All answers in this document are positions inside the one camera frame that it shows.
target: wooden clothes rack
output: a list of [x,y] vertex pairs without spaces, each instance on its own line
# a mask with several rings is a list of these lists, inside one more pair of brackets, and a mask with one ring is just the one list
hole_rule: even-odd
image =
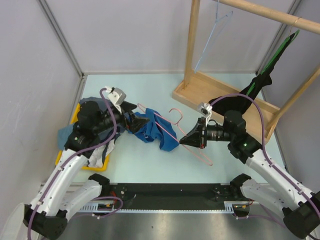
[[[280,23],[291,25],[296,28],[306,30],[308,32],[320,35],[320,23],[293,16],[281,11],[277,11],[268,7],[254,4],[245,0],[219,0],[219,3],[229,5],[249,13],[253,13]],[[186,49],[186,60],[184,68],[184,78],[179,86],[174,90],[172,97],[179,102],[197,109],[199,103],[208,103],[209,100],[231,93],[238,93],[237,89],[227,83],[206,75],[203,72],[194,72],[192,68],[192,59],[194,55],[196,32],[199,18],[200,0],[192,0],[190,23],[188,32],[188,43]],[[261,108],[264,124],[265,124],[265,142],[267,143],[275,130],[275,127],[282,115],[291,107],[291,105],[299,98],[299,96],[311,85],[311,83],[320,76],[320,65],[305,80],[305,82],[293,93],[289,100],[279,108],[266,101],[255,99]],[[212,118],[216,121],[223,122],[223,116],[212,112]],[[259,113],[252,104],[245,112],[243,118],[247,122],[247,132],[256,139],[261,140],[261,120]]]

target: white cloth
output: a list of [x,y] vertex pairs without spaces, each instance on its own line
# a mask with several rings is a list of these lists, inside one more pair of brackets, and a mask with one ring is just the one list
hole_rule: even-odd
[[[91,154],[90,158],[89,158],[89,164],[88,167],[89,168],[102,168],[104,166],[104,162],[102,159],[102,154],[104,152],[106,148],[106,145],[102,145],[98,148],[96,148],[93,153]],[[109,143],[108,143],[108,147],[106,149],[106,153],[105,156],[107,156],[108,154],[111,153],[111,151],[115,148],[115,140],[112,139]]]

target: white wall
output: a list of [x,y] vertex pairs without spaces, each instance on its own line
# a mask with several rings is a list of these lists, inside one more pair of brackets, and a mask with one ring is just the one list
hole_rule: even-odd
[[[250,0],[287,12],[293,0]],[[84,72],[182,71],[191,0],[47,0]],[[195,47],[198,60],[213,27],[216,2],[202,0]],[[280,23],[234,10],[201,69],[250,72],[259,67]]]
[[53,169],[79,77],[36,0],[0,4],[0,232]]
[[[304,0],[297,16],[320,23],[320,1]],[[265,87],[268,102],[281,107],[320,64],[320,35],[300,31]],[[320,191],[320,77],[280,119],[276,129],[289,172],[313,191]]]

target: white bracket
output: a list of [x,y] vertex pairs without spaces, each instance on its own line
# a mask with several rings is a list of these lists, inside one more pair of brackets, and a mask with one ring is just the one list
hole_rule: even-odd
[[197,111],[205,116],[205,126],[207,126],[211,119],[212,106],[209,103],[201,102],[197,107]]
[[240,189],[246,198],[262,204],[277,214],[281,219],[285,217],[282,209],[287,208],[288,205],[282,196],[274,189],[263,186],[253,179],[245,181]]
[[81,188],[65,197],[61,202],[60,210],[67,210],[66,219],[69,221],[85,204],[99,197],[101,189],[102,186],[98,182],[88,180]]
[[106,92],[109,93],[107,98],[110,100],[112,105],[122,114],[120,105],[124,102],[127,95],[124,91],[119,88],[113,88],[109,86],[105,86]]

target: cable clip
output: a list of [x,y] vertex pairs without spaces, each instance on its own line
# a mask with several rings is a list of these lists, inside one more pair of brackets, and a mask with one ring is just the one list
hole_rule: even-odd
[[119,113],[122,113],[122,109],[120,105],[124,102],[127,95],[124,91],[122,91],[119,88],[112,88],[107,98],[110,100],[112,105],[119,111]]
[[269,167],[272,168],[275,165],[275,162],[272,162]]

